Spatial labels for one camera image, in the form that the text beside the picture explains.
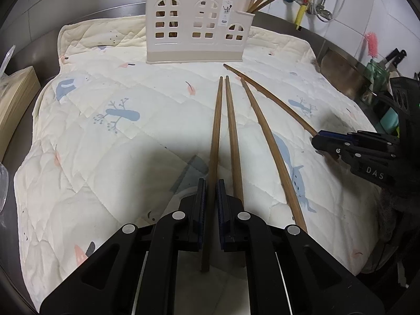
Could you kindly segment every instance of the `white cable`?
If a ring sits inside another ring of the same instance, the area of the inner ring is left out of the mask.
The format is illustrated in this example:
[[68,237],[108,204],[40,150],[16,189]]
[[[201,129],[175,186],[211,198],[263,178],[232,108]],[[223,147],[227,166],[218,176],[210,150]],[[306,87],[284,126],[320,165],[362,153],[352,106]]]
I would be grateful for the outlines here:
[[339,10],[337,11],[337,14],[336,15],[333,15],[333,17],[331,18],[331,20],[323,20],[323,19],[321,19],[321,17],[319,16],[318,11],[316,10],[316,6],[315,6],[315,3],[314,2],[315,2],[315,0],[312,0],[312,4],[310,6],[311,13],[314,14],[314,15],[316,15],[316,17],[320,21],[322,21],[323,23],[330,23],[331,21],[334,21],[340,15],[340,13],[341,13],[341,11],[342,11],[342,9],[344,7],[344,4],[346,3],[346,0],[343,0],[343,2],[341,3],[341,6],[339,8]]

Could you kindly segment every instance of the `quilted blanket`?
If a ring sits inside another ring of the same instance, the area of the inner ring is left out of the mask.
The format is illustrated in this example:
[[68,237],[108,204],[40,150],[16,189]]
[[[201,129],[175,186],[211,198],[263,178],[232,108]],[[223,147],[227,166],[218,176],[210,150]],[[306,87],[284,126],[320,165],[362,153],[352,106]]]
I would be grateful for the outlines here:
[[[148,65],[145,18],[64,26],[60,73],[33,111],[30,152],[15,175],[20,262],[36,306],[126,223],[145,226],[177,209],[208,172],[218,80],[229,75],[245,209],[270,225],[293,223],[276,166],[238,77],[222,63]],[[316,130],[374,131],[358,106],[318,72],[309,44],[252,28],[236,69],[288,103]],[[309,234],[352,273],[376,241],[377,188],[331,163],[308,132],[253,90],[271,127]],[[219,178],[232,192],[223,98]],[[198,271],[180,257],[177,314],[247,314],[244,268]]]

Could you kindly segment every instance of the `teal object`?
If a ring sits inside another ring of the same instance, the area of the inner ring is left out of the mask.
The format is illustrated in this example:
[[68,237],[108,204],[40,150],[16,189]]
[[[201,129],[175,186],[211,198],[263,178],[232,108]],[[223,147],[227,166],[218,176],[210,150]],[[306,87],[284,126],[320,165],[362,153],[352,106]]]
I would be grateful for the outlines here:
[[386,133],[392,134],[398,127],[397,113],[392,108],[389,108],[384,117],[381,119],[380,123],[386,131]]

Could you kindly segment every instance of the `silver screw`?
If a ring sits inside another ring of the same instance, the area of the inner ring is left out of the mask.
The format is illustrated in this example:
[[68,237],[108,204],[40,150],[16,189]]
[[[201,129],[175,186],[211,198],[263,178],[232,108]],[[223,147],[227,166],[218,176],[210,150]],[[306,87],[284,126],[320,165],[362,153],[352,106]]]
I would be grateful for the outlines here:
[[238,213],[238,218],[241,220],[249,220],[251,215],[248,212],[240,212]]
[[136,230],[136,227],[133,224],[127,224],[123,227],[123,232],[125,234],[133,233]]
[[287,232],[292,235],[298,235],[300,233],[300,228],[295,225],[291,225],[287,228]]
[[182,211],[176,211],[172,214],[172,218],[175,220],[181,220],[185,218],[185,213]]

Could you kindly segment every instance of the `tiled wall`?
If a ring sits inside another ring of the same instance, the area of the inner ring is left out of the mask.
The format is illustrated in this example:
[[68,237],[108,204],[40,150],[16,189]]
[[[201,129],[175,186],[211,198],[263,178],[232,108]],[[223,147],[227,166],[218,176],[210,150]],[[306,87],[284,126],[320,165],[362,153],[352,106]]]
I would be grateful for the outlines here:
[[[145,0],[18,0],[0,29],[0,55],[12,44],[17,50],[51,29],[102,9]],[[333,10],[342,0],[327,0]],[[299,6],[277,0],[262,11],[293,22]],[[302,26],[325,37],[366,64],[367,47],[363,35],[376,32],[380,58],[395,47],[408,56],[400,72],[412,77],[420,71],[420,21],[406,0],[346,0],[341,14],[331,23],[305,16]]]

